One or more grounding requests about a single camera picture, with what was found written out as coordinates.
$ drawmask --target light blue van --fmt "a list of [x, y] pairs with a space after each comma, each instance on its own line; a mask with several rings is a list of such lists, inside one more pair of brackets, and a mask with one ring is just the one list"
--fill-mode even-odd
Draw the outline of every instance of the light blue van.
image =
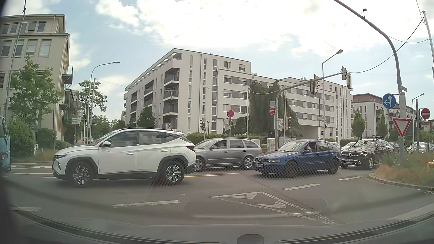
[[11, 166], [10, 157], [10, 136], [6, 119], [0, 116], [0, 172], [9, 172]]

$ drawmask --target asphalt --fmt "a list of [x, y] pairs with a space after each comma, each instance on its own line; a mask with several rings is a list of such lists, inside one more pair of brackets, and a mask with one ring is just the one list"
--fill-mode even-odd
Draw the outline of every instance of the asphalt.
[[316, 171], [283, 178], [216, 168], [187, 175], [176, 186], [101, 179], [89, 188], [71, 188], [54, 178], [51, 163], [14, 164], [3, 176], [14, 211], [68, 222], [330, 226], [398, 221], [434, 211], [434, 194], [375, 182], [367, 178], [371, 172], [348, 167], [336, 174]]

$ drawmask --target blue hatchback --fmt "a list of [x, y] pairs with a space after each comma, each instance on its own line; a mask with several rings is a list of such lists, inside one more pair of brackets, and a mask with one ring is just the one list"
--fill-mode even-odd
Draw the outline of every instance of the blue hatchback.
[[253, 160], [253, 169], [263, 174], [274, 173], [294, 177], [299, 172], [328, 170], [335, 174], [341, 152], [323, 140], [290, 141], [277, 150], [265, 152]]

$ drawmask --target apartment building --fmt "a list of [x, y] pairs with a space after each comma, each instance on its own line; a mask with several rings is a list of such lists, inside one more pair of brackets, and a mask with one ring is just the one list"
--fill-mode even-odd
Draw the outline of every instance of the apartment building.
[[[275, 81], [252, 73], [249, 61], [173, 49], [126, 87], [125, 123], [131, 119], [135, 122], [144, 107], [152, 106], [159, 128], [200, 132], [200, 120], [205, 118], [208, 131], [221, 133], [225, 131], [228, 110], [235, 112], [234, 119], [247, 115], [247, 91], [252, 82], [272, 86]], [[279, 80], [279, 84], [291, 86], [298, 81], [288, 77]], [[322, 133], [317, 117], [322, 116], [324, 108], [322, 87], [323, 84], [314, 95], [307, 86], [287, 91], [288, 104], [297, 112], [305, 138], [318, 138]], [[338, 140], [351, 137], [349, 90], [328, 81], [325, 87], [325, 137]], [[338, 109], [342, 104], [348, 112]]]
[[[64, 113], [71, 108], [74, 96], [71, 89], [72, 67], [69, 65], [69, 35], [66, 32], [65, 15], [63, 14], [30, 14], [26, 15], [20, 31], [15, 53], [18, 31], [23, 16], [4, 16], [0, 27], [0, 103], [6, 103], [7, 81], [12, 79], [18, 70], [26, 64], [26, 56], [40, 67], [53, 68], [52, 79], [55, 89], [60, 91], [62, 98], [58, 104], [51, 104], [52, 113], [44, 115], [41, 128], [54, 129], [57, 139], [62, 140], [62, 122]], [[12, 71], [12, 55], [15, 55]], [[0, 106], [0, 113], [4, 114], [4, 106]]]
[[[359, 109], [363, 119], [365, 120], [366, 129], [364, 136], [376, 135], [377, 122], [380, 121], [381, 115], [383, 114], [389, 130], [395, 127], [393, 118], [416, 118], [416, 111], [412, 107], [406, 106], [406, 114], [401, 115], [398, 103], [393, 109], [387, 109], [383, 106], [382, 99], [382, 97], [370, 93], [353, 95], [353, 109], [354, 111]], [[407, 133], [413, 133], [413, 123], [408, 127]]]

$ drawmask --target gray station wagon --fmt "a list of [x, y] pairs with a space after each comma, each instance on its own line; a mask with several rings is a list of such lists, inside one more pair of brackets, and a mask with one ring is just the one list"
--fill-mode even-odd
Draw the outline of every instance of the gray station wagon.
[[241, 166], [251, 169], [253, 158], [262, 153], [262, 148], [244, 138], [215, 138], [199, 142], [196, 151], [196, 171], [204, 167]]

